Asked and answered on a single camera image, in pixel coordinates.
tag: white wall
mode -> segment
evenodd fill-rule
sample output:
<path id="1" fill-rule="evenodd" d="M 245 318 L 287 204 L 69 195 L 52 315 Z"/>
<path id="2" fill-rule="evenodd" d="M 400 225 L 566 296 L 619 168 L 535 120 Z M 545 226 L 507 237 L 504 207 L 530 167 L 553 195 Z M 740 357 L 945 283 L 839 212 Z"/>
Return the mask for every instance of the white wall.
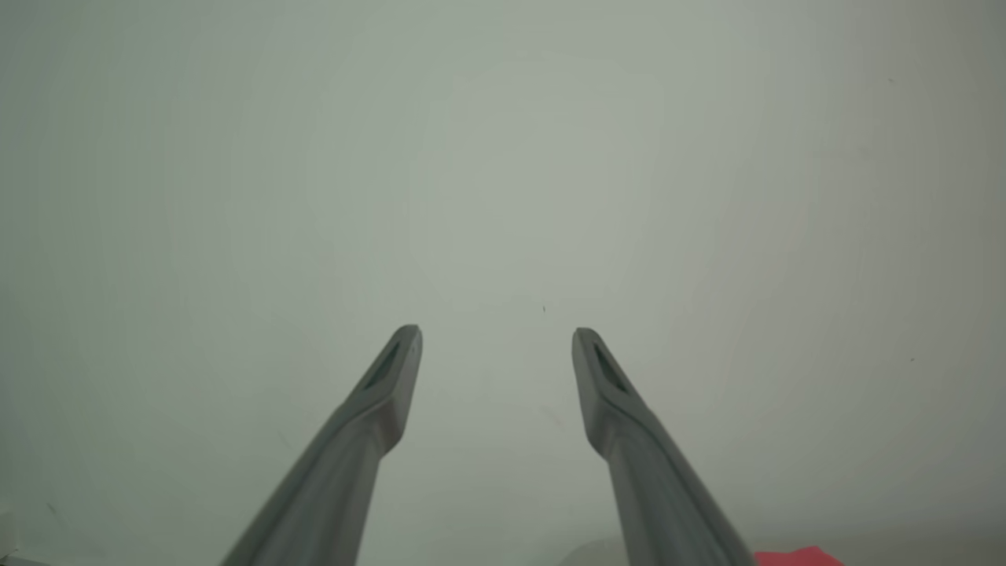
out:
<path id="1" fill-rule="evenodd" d="M 361 564 L 618 533 L 576 326 L 752 541 L 1001 535 L 1001 3 L 0 6 L 33 556 L 215 563 L 404 323 Z"/>

